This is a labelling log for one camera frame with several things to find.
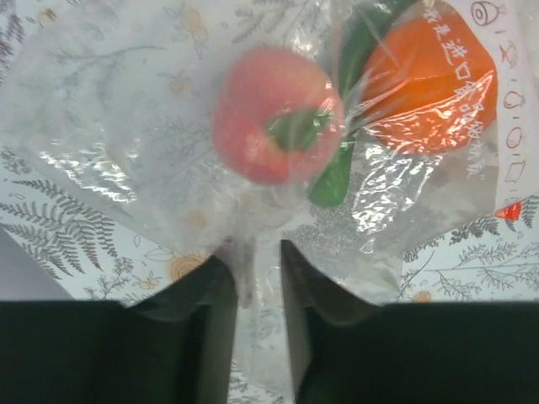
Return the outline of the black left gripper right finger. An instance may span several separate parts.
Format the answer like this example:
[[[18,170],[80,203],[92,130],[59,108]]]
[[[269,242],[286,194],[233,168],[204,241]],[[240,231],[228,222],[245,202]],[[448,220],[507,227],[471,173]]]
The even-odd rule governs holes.
[[[535,403],[535,302],[372,305],[280,244],[298,403]]]

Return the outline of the fake green cucumber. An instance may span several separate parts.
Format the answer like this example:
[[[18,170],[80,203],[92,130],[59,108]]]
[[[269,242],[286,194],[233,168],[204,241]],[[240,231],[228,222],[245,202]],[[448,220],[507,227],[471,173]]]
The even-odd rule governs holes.
[[[309,201],[323,208],[340,205],[348,192],[357,129],[353,124],[362,115],[360,100],[364,72],[371,54],[393,25],[412,7],[412,1],[366,1],[354,7],[339,50],[337,78],[344,101],[345,133],[339,149],[310,188]]]

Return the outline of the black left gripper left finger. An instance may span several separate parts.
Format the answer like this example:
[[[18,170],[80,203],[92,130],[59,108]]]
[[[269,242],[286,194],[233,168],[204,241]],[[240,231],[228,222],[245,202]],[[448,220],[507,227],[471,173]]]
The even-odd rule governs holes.
[[[130,307],[112,300],[1,305],[4,403],[224,403],[237,296],[211,257]]]

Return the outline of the fake orange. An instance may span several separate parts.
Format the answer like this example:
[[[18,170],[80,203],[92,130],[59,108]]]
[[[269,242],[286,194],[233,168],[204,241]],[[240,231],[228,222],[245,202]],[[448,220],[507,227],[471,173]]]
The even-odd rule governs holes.
[[[494,61],[456,13],[392,29],[364,72],[366,130],[400,152],[454,151],[496,118]]]

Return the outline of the clear zip top bag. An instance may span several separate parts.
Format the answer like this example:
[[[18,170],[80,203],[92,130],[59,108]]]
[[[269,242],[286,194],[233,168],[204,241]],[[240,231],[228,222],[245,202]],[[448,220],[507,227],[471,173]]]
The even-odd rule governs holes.
[[[534,194],[535,1],[83,1],[1,84],[1,137],[53,184],[232,272],[235,360],[291,396],[289,240],[353,296]]]

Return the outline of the fake red tomato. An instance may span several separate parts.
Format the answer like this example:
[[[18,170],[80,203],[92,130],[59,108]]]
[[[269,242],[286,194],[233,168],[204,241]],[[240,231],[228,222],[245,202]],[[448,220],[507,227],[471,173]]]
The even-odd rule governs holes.
[[[222,163],[263,185],[315,178],[337,151],[344,106],[328,74],[293,50],[248,50],[226,74],[211,140]]]

